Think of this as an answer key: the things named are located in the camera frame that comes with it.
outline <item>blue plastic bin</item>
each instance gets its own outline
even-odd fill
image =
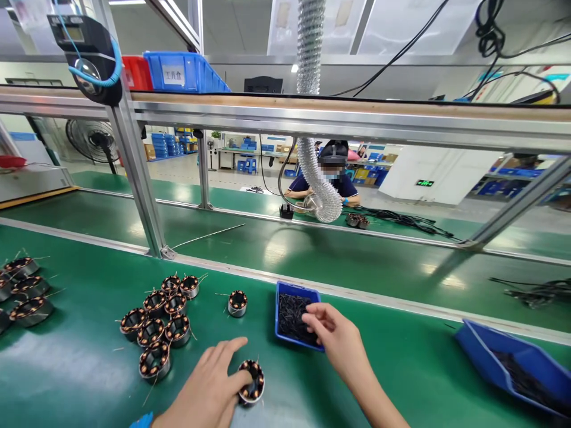
[[[163,92],[230,92],[199,53],[145,52],[153,88]]]
[[[567,405],[571,405],[571,372],[537,345],[474,321],[463,321],[464,326],[456,333],[456,339],[486,381],[536,407],[564,417],[514,391],[508,371],[491,350],[513,354],[522,369],[541,382],[555,399]]]
[[[280,293],[305,297],[310,299],[311,303],[319,303],[321,302],[321,296],[319,295],[319,291],[311,288],[301,287],[299,285],[288,284],[287,282],[278,281],[275,287],[275,335],[285,341],[305,346],[306,348],[310,348],[316,351],[324,352],[325,348],[323,346],[316,347],[313,345],[308,345],[307,343],[300,342],[298,340],[289,338],[287,336],[278,333],[278,315],[279,315],[278,303],[279,303]]]

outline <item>label on bin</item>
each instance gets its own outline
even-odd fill
[[[162,78],[165,81],[165,84],[177,84],[184,86],[184,66],[163,65]]]

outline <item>flexible duct hose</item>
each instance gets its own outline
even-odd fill
[[[321,42],[325,0],[299,0],[297,22],[297,93],[319,94],[321,78]],[[297,141],[297,157],[303,176],[315,195],[315,217],[322,223],[331,223],[341,215],[341,199],[337,190],[328,182],[317,165],[313,139]]]

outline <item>cable bundle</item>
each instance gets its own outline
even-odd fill
[[[399,214],[390,210],[367,208],[362,205],[357,205],[355,207],[352,207],[351,210],[361,213],[365,212],[364,214],[365,216],[372,216],[380,220],[392,221],[396,224],[421,230],[424,233],[430,235],[440,235],[452,240],[462,241],[461,239],[456,238],[454,234],[435,226],[434,224],[436,223],[436,220],[430,220],[424,217],[413,216],[413,215]],[[348,215],[351,212],[352,211],[347,211],[344,212],[343,214]]]
[[[505,294],[520,299],[523,304],[531,309],[552,303],[556,298],[571,300],[571,278],[558,281],[548,281],[544,284],[531,284],[529,282],[507,281],[505,279],[490,278],[490,281],[506,284],[513,289],[507,289]],[[524,290],[513,284],[528,285],[532,287]]]

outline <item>metal stator core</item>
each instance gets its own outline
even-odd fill
[[[22,327],[32,327],[51,315],[54,307],[45,297],[34,297],[12,309],[10,319]]]
[[[48,282],[41,276],[29,276],[12,288],[12,294],[23,294],[26,298],[40,297],[50,289]]]
[[[164,291],[157,290],[147,296],[143,302],[143,308],[151,318],[160,318],[165,314],[167,295]]]
[[[189,299],[194,299],[198,295],[199,288],[198,278],[194,275],[185,276],[180,285],[180,291]]]
[[[135,308],[123,317],[119,330],[129,342],[134,342],[140,328],[147,322],[148,318],[149,315],[143,308]]]
[[[10,315],[6,311],[0,309],[0,334],[4,333],[12,324]]]
[[[137,333],[137,343],[140,347],[146,348],[154,342],[160,341],[164,331],[165,323],[162,319],[148,320]]]
[[[248,298],[241,290],[233,291],[228,298],[228,313],[235,318],[240,318],[246,313]]]
[[[162,281],[161,289],[166,293],[166,295],[173,295],[178,293],[179,286],[180,278],[177,275],[172,275]]]
[[[175,316],[178,314],[186,313],[186,297],[182,293],[173,294],[167,297],[167,302],[165,303],[165,312],[167,315]]]
[[[266,383],[262,368],[257,362],[246,360],[241,363],[240,367],[238,368],[238,371],[240,370],[248,370],[253,379],[252,383],[249,385],[244,385],[238,391],[240,404],[246,406],[254,405],[262,398],[263,389]]]
[[[40,267],[31,257],[22,257],[4,266],[5,274],[8,274],[13,283],[26,279],[37,272]]]
[[[173,348],[181,348],[190,339],[190,321],[184,314],[175,315],[167,324],[165,336]]]
[[[149,383],[165,377],[171,369],[170,349],[166,342],[158,341],[149,346],[139,358],[139,374]]]
[[[8,278],[0,278],[0,302],[9,299],[12,296],[12,283]]]

